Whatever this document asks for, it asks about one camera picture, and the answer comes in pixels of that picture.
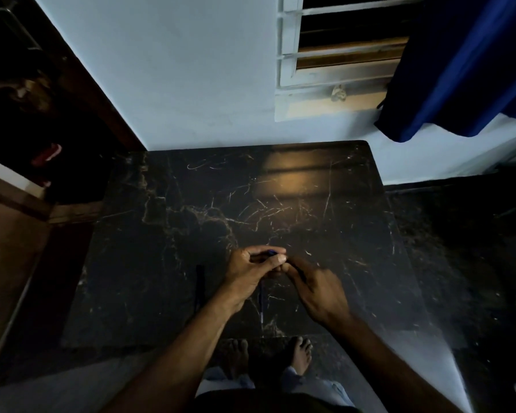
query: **jeans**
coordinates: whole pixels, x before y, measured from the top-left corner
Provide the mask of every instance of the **jeans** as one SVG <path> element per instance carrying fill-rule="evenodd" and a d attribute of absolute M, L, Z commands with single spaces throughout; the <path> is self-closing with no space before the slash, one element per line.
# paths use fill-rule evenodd
<path fill-rule="evenodd" d="M 235 388 L 254 388 L 254 383 L 248 374 L 240 375 L 231 380 L 220 367 L 208 368 L 202 376 L 201 384 L 195 397 L 207 391 L 231 390 Z M 336 381 L 319 378 L 307 378 L 296 374 L 292 367 L 287 367 L 281 374 L 281 390 L 284 393 L 304 393 L 324 402 L 337 406 L 351 406 L 354 404 L 346 394 L 344 387 Z"/>

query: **person's left arm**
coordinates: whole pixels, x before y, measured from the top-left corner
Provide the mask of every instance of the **person's left arm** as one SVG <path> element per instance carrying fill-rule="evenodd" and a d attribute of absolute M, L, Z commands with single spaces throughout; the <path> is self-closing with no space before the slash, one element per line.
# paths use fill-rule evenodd
<path fill-rule="evenodd" d="M 250 257 L 267 250 L 271 256 L 260 264 Z M 229 258 L 226 279 L 213 298 L 197 313 L 156 361 L 130 382 L 102 413 L 170 413 L 182 411 L 201 382 L 202 374 L 229 318 L 243 306 L 269 271 L 283 264 L 283 248 L 251 246 L 234 250 Z"/>

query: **person's right arm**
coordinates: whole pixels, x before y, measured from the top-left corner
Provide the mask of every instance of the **person's right arm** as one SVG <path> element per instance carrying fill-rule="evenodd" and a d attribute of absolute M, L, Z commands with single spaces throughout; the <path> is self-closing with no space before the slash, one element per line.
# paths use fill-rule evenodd
<path fill-rule="evenodd" d="M 312 319 L 340 343 L 389 412 L 461 412 L 350 313 L 340 279 L 301 258 L 289 258 L 283 271 L 290 277 Z M 305 281 L 294 266 L 304 273 Z"/>

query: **curtain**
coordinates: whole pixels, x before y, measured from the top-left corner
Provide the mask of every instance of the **curtain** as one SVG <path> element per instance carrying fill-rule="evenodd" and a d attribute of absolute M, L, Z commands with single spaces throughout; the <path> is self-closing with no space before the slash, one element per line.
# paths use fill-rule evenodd
<path fill-rule="evenodd" d="M 472 137 L 498 113 L 516 118 L 516 0 L 426 0 L 375 125 Z"/>

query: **bare foot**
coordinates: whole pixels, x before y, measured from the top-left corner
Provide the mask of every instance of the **bare foot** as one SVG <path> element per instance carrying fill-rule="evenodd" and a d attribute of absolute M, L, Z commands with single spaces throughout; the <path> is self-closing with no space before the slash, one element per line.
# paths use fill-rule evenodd
<path fill-rule="evenodd" d="M 294 346 L 293 360 L 290 363 L 296 374 L 303 375 L 310 366 L 312 348 L 309 339 L 304 340 L 302 336 L 298 336 Z"/>
<path fill-rule="evenodd" d="M 228 363 L 232 379 L 249 373 L 249 343 L 246 339 L 229 342 Z"/>

